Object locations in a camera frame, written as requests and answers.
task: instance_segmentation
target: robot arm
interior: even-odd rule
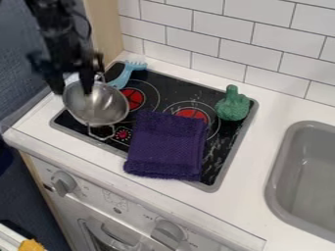
[[[49,51],[49,59],[41,52],[27,55],[32,68],[43,75],[53,92],[62,95],[64,91],[64,73],[79,73],[85,94],[90,94],[97,72],[104,71],[103,55],[83,48],[74,24],[74,16],[84,18],[75,9],[73,0],[24,0],[35,16]]]

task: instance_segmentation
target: green plastic object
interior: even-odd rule
[[[225,121],[241,121],[247,117],[250,109],[250,99],[238,94],[236,85],[227,86],[225,98],[215,105],[217,116]]]

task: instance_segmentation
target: white tile backsplash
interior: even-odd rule
[[[120,17],[120,29],[123,34],[161,43],[166,41],[166,28],[163,25],[155,25],[135,19]]]
[[[219,57],[276,71],[279,66],[281,52],[222,39]]]
[[[303,98],[310,82],[289,75],[248,67],[246,83]]]
[[[335,10],[328,10],[307,5],[297,5],[292,28],[335,35]]]
[[[191,29],[192,11],[148,1],[141,3],[142,19],[162,25]]]
[[[125,50],[335,106],[335,0],[118,1]]]
[[[211,75],[220,75],[233,80],[242,81],[246,66],[216,59],[213,57],[193,53],[193,69],[208,73]]]
[[[321,59],[335,62],[335,38],[327,38],[322,50]]]
[[[293,9],[293,3],[276,0],[225,0],[224,13],[229,17],[288,27]]]
[[[256,24],[253,44],[317,58],[324,36],[290,28]]]
[[[291,0],[291,2],[302,3],[302,4],[311,4],[320,7],[334,8],[334,0]]]
[[[254,24],[203,12],[194,13],[194,31],[204,34],[250,42]]]
[[[280,72],[335,85],[335,64],[286,54]]]
[[[143,40],[140,38],[123,35],[123,49],[137,54],[143,54]]]
[[[312,82],[307,99],[335,106],[335,87],[323,83]]]
[[[216,14],[223,10],[223,0],[167,0],[167,4]]]
[[[147,56],[173,63],[182,67],[190,67],[191,52],[169,47],[163,44],[145,41],[145,53]]]
[[[181,49],[217,56],[218,42],[219,38],[216,37],[172,27],[167,28],[167,44]]]
[[[118,6],[120,15],[135,19],[140,18],[139,0],[119,0]]]

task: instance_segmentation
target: black stovetop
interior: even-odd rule
[[[106,80],[110,81],[117,78],[122,70],[122,63],[114,64],[106,72]],[[131,80],[122,90],[122,93],[129,101],[130,113],[122,123],[115,125],[115,136],[100,141],[100,143],[127,152],[135,123],[135,115],[140,109],[199,118],[205,120],[209,125],[201,183],[213,185],[218,174],[226,172],[226,170],[222,170],[222,166],[228,168],[223,163],[235,142],[243,121],[226,122],[216,116],[214,106],[218,100],[224,97],[224,92],[170,76],[142,71],[133,72]],[[54,124],[60,126],[64,132],[76,132],[75,134],[71,133],[71,135],[90,137],[87,133],[87,127],[80,124],[66,110],[54,120]],[[104,126],[95,128],[93,132],[100,137],[105,137],[111,133],[111,129]]]

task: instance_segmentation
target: scrub brush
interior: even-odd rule
[[[228,85],[225,98],[215,105],[217,116],[225,121],[241,121],[247,117],[250,108],[250,99],[238,94],[236,85]]]
[[[143,71],[146,69],[147,69],[146,63],[125,61],[123,72],[119,75],[117,79],[114,79],[108,82],[107,84],[118,90],[123,89],[128,83],[132,71]]]

